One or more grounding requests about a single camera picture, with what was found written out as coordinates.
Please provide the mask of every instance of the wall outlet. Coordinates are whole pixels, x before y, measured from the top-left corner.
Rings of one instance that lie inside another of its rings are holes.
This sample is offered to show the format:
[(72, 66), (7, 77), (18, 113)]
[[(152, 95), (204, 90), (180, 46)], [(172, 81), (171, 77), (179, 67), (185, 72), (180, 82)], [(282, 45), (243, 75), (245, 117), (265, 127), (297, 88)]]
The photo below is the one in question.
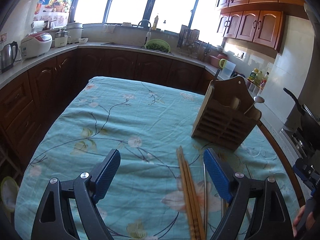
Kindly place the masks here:
[(0, 42), (5, 42), (7, 40), (7, 34), (8, 33), (4, 33), (0, 35)]
[(243, 58), (243, 56), (244, 56), (244, 52), (238, 52), (238, 54), (237, 55), (235, 55), (236, 57), (239, 57), (239, 58)]

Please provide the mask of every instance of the stove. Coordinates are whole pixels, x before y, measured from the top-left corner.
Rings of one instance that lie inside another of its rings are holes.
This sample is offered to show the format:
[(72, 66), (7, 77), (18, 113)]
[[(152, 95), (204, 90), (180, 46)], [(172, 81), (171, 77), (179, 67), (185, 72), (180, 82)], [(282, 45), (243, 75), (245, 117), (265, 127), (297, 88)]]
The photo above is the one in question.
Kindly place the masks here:
[(303, 131), (300, 128), (298, 128), (296, 132), (285, 129), (281, 131), (300, 158), (310, 159), (316, 153), (313, 146), (303, 137)]

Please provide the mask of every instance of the window frame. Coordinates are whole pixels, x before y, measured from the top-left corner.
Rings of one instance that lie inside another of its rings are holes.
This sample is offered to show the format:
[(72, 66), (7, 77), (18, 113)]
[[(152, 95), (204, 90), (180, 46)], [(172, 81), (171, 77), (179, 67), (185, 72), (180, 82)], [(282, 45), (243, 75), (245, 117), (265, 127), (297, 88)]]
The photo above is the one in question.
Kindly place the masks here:
[[(70, 12), (70, 15), (69, 15), (68, 23), (74, 22), (74, 17), (75, 17), (75, 12), (76, 12), (76, 7), (77, 7), (77, 5), (78, 5), (78, 1), (79, 1), (79, 0), (73, 0), (72, 7), (71, 7), (71, 12)], [(146, 8), (145, 8), (144, 14), (143, 14), (143, 16), (142, 16), (142, 19), (150, 20), (151, 13), (152, 13), (153, 6), (154, 6), (154, 4), (155, 4), (155, 1), (156, 1), (156, 0), (148, 0), (148, 1), (147, 1)], [(191, 25), (192, 25), (193, 18), (194, 18), (194, 16), (195, 16), (196, 9), (197, 9), (197, 6), (198, 6), (198, 2), (199, 2), (199, 0), (196, 0), (196, 1), (195, 1), (195, 5), (194, 5), (193, 9), (191, 10), (191, 16), (190, 16), (190, 21), (189, 21), (189, 25), (188, 25), (189, 28), (190, 28)], [(90, 25), (111, 24), (111, 23), (108, 23), (108, 22), (107, 22), (107, 20), (108, 20), (108, 14), (109, 14), (109, 11), (110, 11), (111, 4), (112, 4), (112, 0), (108, 0), (108, 1), (107, 1), (107, 4), (106, 4), (106, 9), (105, 9), (105, 12), (104, 12), (104, 17), (103, 17), (103, 22), (102, 22), (102, 23), (92, 23), (92, 24), (84, 24), (84, 25), (90, 26)], [(148, 28), (148, 22), (143, 21), (142, 24), (141, 24), (141, 27), (143, 27), (143, 28)]]

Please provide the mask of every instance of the frying pan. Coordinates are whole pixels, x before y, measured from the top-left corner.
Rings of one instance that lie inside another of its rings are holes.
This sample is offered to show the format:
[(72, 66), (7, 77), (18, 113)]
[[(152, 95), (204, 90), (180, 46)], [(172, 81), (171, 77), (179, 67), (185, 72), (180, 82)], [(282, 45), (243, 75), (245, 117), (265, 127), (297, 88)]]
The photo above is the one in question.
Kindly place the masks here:
[(320, 150), (320, 125), (305, 105), (300, 105), (295, 95), (283, 89), (295, 101), (298, 111), (301, 113), (301, 127), (304, 138), (311, 143), (315, 150)]

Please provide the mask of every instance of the sink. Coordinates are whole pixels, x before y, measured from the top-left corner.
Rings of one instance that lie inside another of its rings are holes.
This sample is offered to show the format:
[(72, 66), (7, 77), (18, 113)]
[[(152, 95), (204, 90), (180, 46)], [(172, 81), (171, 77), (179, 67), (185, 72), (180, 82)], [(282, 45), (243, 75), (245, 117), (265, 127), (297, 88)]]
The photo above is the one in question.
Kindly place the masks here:
[[(121, 46), (121, 47), (130, 47), (130, 48), (138, 48), (138, 49), (145, 49), (145, 50), (150, 50), (150, 49), (146, 49), (144, 46), (141, 45), (135, 45), (135, 44), (120, 44), (120, 43), (116, 43), (116, 42), (107, 42), (107, 43), (103, 43), (101, 45), (105, 45), (105, 46)], [(159, 52), (159, 53), (165, 53), (165, 54), (171, 54), (173, 55), (173, 53), (169, 52), (161, 52), (158, 50), (153, 50), (155, 52)]]
[(145, 49), (144, 46), (141, 45), (135, 45), (135, 44), (120, 44), (120, 43), (116, 43), (116, 42), (107, 42), (107, 43), (103, 43), (101, 45), (111, 45), (111, 46), (122, 46), (122, 47), (131, 47), (131, 48), (139, 48), (139, 49)]

